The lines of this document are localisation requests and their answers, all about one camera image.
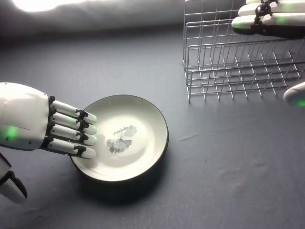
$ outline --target gray leaf print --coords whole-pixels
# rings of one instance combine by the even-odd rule
[[[129,126],[126,130],[124,135],[126,137],[132,137],[137,132],[137,128],[133,125]]]
[[[109,147],[110,152],[121,153],[125,149],[128,149],[132,144],[132,140],[123,140],[123,139],[109,139],[107,140],[107,146]]]

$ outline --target back of robotic hand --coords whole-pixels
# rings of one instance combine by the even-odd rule
[[[0,83],[0,146],[94,158],[96,116],[34,88]],[[0,194],[16,203],[27,198],[11,164],[0,154]]]
[[[232,21],[235,32],[281,38],[305,36],[305,0],[247,0]]]

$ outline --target dish rack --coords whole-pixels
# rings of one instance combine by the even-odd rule
[[[189,102],[202,94],[204,99],[254,92],[263,97],[266,91],[277,95],[302,78],[304,40],[235,33],[231,23],[243,5],[245,0],[185,1],[183,66]]]

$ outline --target gray table surface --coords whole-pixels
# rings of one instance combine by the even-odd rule
[[[52,36],[0,49],[0,80],[78,108],[114,94],[151,101],[167,120],[164,160],[145,179],[101,185],[67,156],[1,148],[27,188],[0,197],[1,229],[303,229],[304,109],[271,93],[188,104],[180,27]]]

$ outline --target plate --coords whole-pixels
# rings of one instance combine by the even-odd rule
[[[161,160],[168,145],[165,118],[152,103],[132,95],[114,95],[89,105],[97,116],[95,159],[71,157],[85,175],[105,182],[144,174]]]

